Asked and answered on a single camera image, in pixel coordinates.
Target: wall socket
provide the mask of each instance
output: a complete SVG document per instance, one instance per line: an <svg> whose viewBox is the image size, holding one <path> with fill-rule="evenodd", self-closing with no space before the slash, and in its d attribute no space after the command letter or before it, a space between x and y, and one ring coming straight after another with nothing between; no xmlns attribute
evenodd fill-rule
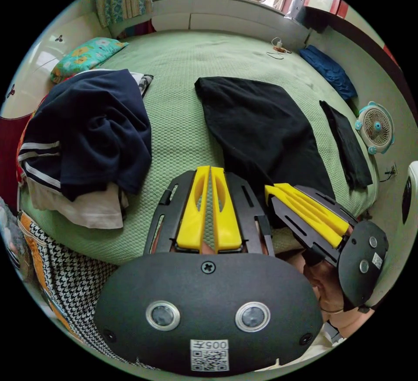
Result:
<svg viewBox="0 0 418 381"><path fill-rule="evenodd" d="M386 166L385 174L389 175L392 172L393 176L396 176L398 174L398 167L396 166L395 162L391 162Z"/></svg>

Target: qr code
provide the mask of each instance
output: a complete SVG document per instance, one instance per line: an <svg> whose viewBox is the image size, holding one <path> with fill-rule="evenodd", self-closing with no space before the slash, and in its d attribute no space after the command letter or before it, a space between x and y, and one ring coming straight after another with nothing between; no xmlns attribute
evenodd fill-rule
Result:
<svg viewBox="0 0 418 381"><path fill-rule="evenodd" d="M380 269L383 263L382 258L377 253L374 254L372 262L376 265L377 269Z"/></svg>
<svg viewBox="0 0 418 381"><path fill-rule="evenodd" d="M190 341L192 371L229 371L228 341Z"/></svg>

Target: small white fan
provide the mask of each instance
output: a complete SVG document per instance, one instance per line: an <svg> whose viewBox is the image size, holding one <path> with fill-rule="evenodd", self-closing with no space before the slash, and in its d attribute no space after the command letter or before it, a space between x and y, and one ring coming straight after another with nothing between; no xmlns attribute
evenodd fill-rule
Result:
<svg viewBox="0 0 418 381"><path fill-rule="evenodd" d="M371 155L385 153L395 142L392 117L385 108L373 101L360 110L355 128Z"/></svg>

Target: blue pillow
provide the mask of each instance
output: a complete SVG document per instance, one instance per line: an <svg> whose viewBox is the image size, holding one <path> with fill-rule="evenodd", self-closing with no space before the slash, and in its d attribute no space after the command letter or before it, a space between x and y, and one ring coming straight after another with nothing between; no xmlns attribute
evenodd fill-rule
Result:
<svg viewBox="0 0 418 381"><path fill-rule="evenodd" d="M312 45L299 50L299 54L328 81L344 101L357 96L357 91L344 69L329 56Z"/></svg>
<svg viewBox="0 0 418 381"><path fill-rule="evenodd" d="M64 79L77 73L93 69L129 43L105 37L97 37L75 48L70 54L58 62L51 72L51 80L59 84Z"/></svg>

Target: black cloth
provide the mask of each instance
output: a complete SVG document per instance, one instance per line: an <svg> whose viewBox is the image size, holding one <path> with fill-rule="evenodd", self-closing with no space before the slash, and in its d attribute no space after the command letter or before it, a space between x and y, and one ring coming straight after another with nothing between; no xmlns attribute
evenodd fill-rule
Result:
<svg viewBox="0 0 418 381"><path fill-rule="evenodd" d="M312 127L280 86L239 78L199 78L206 124L225 170L248 181L266 210L264 186L289 183L335 195Z"/></svg>
<svg viewBox="0 0 418 381"><path fill-rule="evenodd" d="M363 151L347 117L319 101L327 116L332 135L338 146L345 179L351 190L364 189L373 183Z"/></svg>
<svg viewBox="0 0 418 381"><path fill-rule="evenodd" d="M137 194L151 164L151 125L127 69L56 85L29 121L19 156L27 176L74 201L109 182Z"/></svg>

